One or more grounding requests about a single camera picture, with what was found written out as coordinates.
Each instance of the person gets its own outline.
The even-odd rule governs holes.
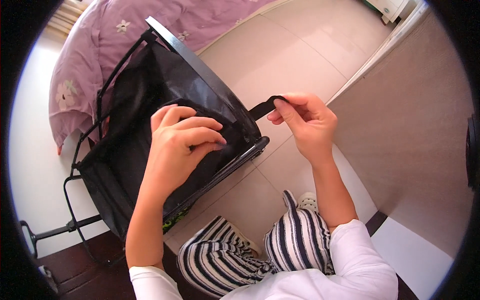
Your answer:
[[[283,193],[288,211],[265,235],[266,260],[258,258],[257,245],[218,216],[181,247],[181,273],[224,300],[396,300],[395,271],[375,251],[333,160],[336,116],[313,94],[283,96],[288,103],[276,99],[267,118],[291,129],[312,165],[316,194],[295,199]],[[139,300],[181,299],[162,265],[162,206],[207,153],[226,143],[217,132],[221,124],[194,115],[192,108],[167,106],[151,119],[152,145],[125,249]]]

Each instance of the white sleeve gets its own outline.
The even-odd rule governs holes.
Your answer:
[[[165,271],[153,267],[131,267],[130,281],[137,300],[181,300],[177,283]]]
[[[377,253],[362,222],[352,220],[333,231],[330,255],[336,274],[330,280],[382,299],[397,299],[395,270]]]

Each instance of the person's left hand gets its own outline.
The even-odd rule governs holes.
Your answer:
[[[222,124],[195,114],[193,108],[174,104],[162,107],[151,117],[152,145],[140,188],[147,198],[165,201],[205,155],[227,143],[217,132]]]

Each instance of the blue and white striped pants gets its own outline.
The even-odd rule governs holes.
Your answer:
[[[248,242],[217,216],[180,248],[177,263],[185,279],[220,298],[277,272],[315,268],[334,274],[326,223],[315,211],[298,209],[290,191],[283,199],[288,211],[265,235],[267,260],[254,258]]]

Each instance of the hand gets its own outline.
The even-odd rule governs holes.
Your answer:
[[[151,117],[152,145],[140,188],[148,193],[146,198],[165,201],[205,155],[227,143],[217,132],[222,124],[195,114],[193,108],[174,104],[162,107]]]
[[[332,155],[332,139],[336,128],[335,114],[314,94],[282,95],[289,102],[275,99],[276,110],[267,119],[279,125],[284,121],[292,130],[300,153],[313,167]]]

